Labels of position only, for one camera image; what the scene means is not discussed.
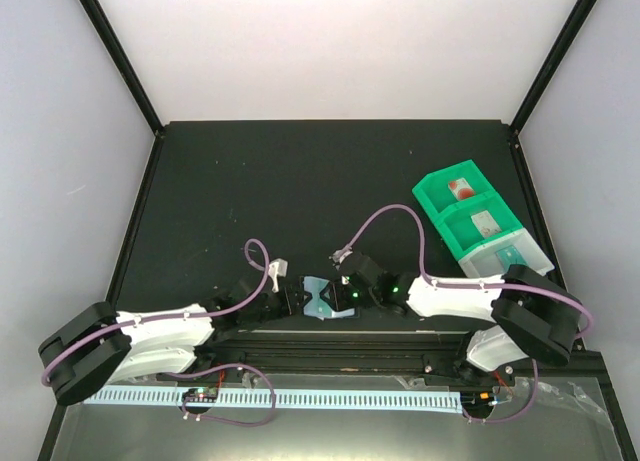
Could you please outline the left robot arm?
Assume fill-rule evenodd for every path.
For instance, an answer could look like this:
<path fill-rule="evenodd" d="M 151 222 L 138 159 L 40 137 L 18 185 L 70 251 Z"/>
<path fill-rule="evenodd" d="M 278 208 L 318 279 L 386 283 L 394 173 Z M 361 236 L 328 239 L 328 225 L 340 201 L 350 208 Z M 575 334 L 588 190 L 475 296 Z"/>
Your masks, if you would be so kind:
<path fill-rule="evenodd" d="M 58 404 L 70 406 L 128 378 L 186 373 L 202 380 L 215 365 L 213 353 L 202 347 L 207 342 L 290 316 L 326 318 L 329 309 L 319 289 L 318 282 L 305 278 L 269 278 L 257 287 L 241 281 L 209 299 L 166 311 L 118 311 L 97 302 L 39 346 L 41 381 Z"/>

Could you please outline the black leather card holder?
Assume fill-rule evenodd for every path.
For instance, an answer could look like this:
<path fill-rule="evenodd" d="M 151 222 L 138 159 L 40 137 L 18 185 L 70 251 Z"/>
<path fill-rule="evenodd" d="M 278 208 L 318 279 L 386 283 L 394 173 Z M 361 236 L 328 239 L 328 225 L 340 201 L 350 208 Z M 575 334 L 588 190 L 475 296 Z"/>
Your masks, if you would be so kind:
<path fill-rule="evenodd" d="M 356 316 L 354 307 L 340 307 L 341 292 L 333 281 L 314 276 L 302 277 L 303 315 L 319 320 Z"/>

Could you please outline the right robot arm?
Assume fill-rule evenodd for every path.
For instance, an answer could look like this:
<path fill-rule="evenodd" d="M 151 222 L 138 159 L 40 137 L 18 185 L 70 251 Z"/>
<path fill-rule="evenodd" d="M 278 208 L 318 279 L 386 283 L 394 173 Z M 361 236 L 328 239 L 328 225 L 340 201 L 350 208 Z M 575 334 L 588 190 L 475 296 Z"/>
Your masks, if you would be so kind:
<path fill-rule="evenodd" d="M 340 314 L 378 308 L 401 316 L 488 323 L 469 335 L 454 360 L 457 377 L 467 384 L 525 358 L 567 365 L 585 315 L 575 297 L 522 264 L 487 278 L 427 279 L 386 271 L 352 250 L 334 253 L 332 262 L 338 279 L 329 289 L 328 303 Z"/>

